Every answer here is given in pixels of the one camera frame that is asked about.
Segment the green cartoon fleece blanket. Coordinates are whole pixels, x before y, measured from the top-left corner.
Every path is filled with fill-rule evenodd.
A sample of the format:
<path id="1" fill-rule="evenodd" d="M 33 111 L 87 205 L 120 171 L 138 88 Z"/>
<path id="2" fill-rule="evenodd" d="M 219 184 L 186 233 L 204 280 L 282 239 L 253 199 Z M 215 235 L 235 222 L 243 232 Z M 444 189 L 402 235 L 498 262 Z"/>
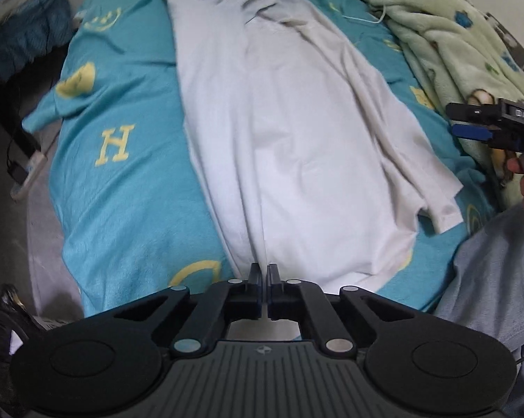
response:
<path id="1" fill-rule="evenodd" d="M 524 72 L 470 0 L 363 0 L 385 11 L 408 65 L 434 108 L 524 103 Z"/>

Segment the white t-shirt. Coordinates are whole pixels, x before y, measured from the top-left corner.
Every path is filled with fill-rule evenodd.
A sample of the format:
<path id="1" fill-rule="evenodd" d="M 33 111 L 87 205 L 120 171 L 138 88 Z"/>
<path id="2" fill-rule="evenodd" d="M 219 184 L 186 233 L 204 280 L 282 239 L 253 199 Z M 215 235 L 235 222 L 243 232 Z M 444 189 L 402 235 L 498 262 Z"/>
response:
<path id="1" fill-rule="evenodd" d="M 309 0 L 166 0 L 192 164 L 231 266 L 381 289 L 461 182 Z"/>

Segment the grey trouser leg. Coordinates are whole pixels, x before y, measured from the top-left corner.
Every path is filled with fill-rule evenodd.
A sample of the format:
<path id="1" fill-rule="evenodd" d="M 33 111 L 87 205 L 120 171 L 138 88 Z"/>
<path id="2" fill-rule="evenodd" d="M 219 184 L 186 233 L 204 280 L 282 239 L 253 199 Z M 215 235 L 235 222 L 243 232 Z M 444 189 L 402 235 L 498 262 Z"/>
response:
<path id="1" fill-rule="evenodd" d="M 455 277 L 435 315 L 481 331 L 524 357 L 524 209 L 497 215 L 459 246 Z M 505 414 L 524 417 L 524 361 Z"/>

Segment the white bed frame rail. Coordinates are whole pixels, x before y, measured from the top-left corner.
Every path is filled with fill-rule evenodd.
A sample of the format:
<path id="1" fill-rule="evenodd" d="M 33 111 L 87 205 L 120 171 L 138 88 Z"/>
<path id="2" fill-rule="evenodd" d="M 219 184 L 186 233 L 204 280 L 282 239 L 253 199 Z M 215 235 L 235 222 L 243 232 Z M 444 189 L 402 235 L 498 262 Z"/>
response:
<path id="1" fill-rule="evenodd" d="M 7 173 L 14 180 L 10 193 L 12 200 L 21 201 L 28 194 L 31 185 L 47 165 L 59 132 L 60 127 L 57 125 L 52 129 L 43 129 L 35 133 L 27 132 L 25 129 L 14 132 L 6 152 Z M 27 158 L 26 162 L 13 160 L 10 157 L 10 149 L 13 145 Z"/>

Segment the teal patterned bed sheet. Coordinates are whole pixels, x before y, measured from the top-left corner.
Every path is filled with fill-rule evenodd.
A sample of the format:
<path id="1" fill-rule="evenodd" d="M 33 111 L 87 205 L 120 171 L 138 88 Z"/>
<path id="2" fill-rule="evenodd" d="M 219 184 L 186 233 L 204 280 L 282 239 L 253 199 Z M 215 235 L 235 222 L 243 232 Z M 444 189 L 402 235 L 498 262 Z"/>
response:
<path id="1" fill-rule="evenodd" d="M 457 176 L 464 221 L 444 233 L 419 219 L 414 249 L 383 294 L 429 310 L 453 276 L 461 242 L 495 213 L 486 176 L 417 84 L 395 36 L 368 25 L 361 0 L 309 0 L 384 76 Z M 59 84 L 24 120 L 61 123 L 49 195 L 62 257 L 85 316 L 170 285 L 199 292 L 229 278 L 216 229 L 189 160 L 165 0 L 84 0 Z"/>

